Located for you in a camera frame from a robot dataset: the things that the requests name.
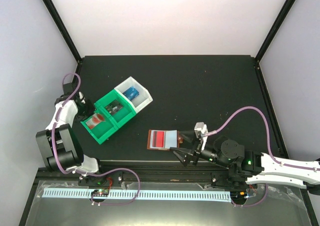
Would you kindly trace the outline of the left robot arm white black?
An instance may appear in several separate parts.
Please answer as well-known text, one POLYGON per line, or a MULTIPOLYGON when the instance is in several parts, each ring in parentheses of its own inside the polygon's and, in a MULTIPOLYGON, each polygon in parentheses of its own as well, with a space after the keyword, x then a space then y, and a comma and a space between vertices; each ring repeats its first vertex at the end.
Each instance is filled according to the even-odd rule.
POLYGON ((54 103, 51 122, 35 136, 44 165, 49 172, 90 174, 95 185, 103 185, 107 172, 100 168, 98 159, 84 154, 73 131, 73 123, 91 118, 95 107, 75 84, 67 83, 62 88, 63 94, 54 103))

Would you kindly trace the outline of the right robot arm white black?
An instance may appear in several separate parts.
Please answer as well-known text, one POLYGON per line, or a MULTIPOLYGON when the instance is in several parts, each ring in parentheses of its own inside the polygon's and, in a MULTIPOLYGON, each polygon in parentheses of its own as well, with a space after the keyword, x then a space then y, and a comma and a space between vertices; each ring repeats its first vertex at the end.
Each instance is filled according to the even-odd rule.
POLYGON ((199 160, 213 165, 211 184, 215 188, 241 191, 256 184, 279 184, 306 189, 319 195, 319 161, 302 162, 272 158, 269 154, 245 149, 244 145, 225 136, 212 143, 190 131, 181 138, 192 145, 170 148, 183 166, 197 165, 199 160))

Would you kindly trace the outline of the brown leather card holder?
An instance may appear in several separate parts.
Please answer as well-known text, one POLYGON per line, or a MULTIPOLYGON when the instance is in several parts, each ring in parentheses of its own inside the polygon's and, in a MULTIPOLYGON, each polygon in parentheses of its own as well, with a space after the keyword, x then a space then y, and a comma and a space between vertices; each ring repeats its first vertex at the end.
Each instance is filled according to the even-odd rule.
POLYGON ((147 149, 169 151, 170 148, 179 148, 183 141, 177 130, 149 130, 147 149))

